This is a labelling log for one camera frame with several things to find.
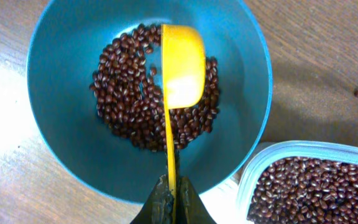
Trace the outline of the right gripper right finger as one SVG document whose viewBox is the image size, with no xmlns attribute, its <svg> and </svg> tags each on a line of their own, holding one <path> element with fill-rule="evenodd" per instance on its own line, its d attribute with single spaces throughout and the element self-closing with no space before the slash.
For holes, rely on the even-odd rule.
<svg viewBox="0 0 358 224">
<path fill-rule="evenodd" d="M 190 179 L 180 175 L 180 155 L 175 153 L 177 175 L 176 223 L 178 224 L 216 224 L 208 213 Z"/>
</svg>

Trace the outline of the red adzuki beans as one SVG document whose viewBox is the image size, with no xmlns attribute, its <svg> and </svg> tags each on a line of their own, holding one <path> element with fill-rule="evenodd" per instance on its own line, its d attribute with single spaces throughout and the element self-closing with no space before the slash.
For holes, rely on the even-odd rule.
<svg viewBox="0 0 358 224">
<path fill-rule="evenodd" d="M 114 39 L 100 55 L 89 87 L 97 100 L 97 114 L 112 133 L 152 152 L 167 148 L 163 92 L 154 82 L 157 68 L 145 64 L 145 56 L 153 52 L 160 38 L 160 26 L 140 25 Z M 176 150 L 214 129 L 215 119 L 223 116 L 222 94 L 218 61 L 207 58 L 202 98 L 194 106 L 169 112 Z"/>
</svg>

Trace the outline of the clear plastic bean container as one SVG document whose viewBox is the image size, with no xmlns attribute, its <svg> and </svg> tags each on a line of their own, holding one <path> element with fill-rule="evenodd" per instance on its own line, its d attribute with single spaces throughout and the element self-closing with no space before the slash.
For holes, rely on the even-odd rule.
<svg viewBox="0 0 358 224">
<path fill-rule="evenodd" d="M 358 223 L 358 147 L 259 144 L 236 200 L 241 223 Z"/>
</svg>

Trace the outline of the blue plastic bowl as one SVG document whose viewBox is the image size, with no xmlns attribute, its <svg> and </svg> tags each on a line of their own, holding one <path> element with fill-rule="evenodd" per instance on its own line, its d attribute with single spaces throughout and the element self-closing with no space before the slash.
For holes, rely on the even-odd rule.
<svg viewBox="0 0 358 224">
<path fill-rule="evenodd" d="M 218 61 L 219 114 L 210 133 L 180 151 L 180 174 L 203 193 L 249 158 L 269 117 L 270 55 L 243 1 L 52 1 L 30 44 L 27 84 L 45 142 L 65 169 L 103 195 L 144 203 L 165 174 L 162 152 L 136 149 L 96 114 L 90 91 L 103 48 L 139 24 L 180 24 L 202 36 Z"/>
</svg>

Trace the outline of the yellow plastic measuring scoop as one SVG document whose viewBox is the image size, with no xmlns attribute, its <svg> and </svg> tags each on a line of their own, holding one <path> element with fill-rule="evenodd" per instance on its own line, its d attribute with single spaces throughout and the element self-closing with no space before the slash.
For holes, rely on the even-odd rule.
<svg viewBox="0 0 358 224">
<path fill-rule="evenodd" d="M 172 222 L 175 223 L 177 172 L 169 111 L 193 106 L 200 100 L 206 57 L 200 34 L 189 26 L 162 24 L 161 47 L 168 186 L 173 196 Z"/>
</svg>

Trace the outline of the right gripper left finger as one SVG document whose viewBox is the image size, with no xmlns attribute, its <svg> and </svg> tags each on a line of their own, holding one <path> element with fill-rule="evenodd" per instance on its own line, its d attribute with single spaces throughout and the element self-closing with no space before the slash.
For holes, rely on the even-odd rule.
<svg viewBox="0 0 358 224">
<path fill-rule="evenodd" d="M 166 172 L 157 179 L 146 202 L 130 224 L 173 224 L 174 202 Z"/>
</svg>

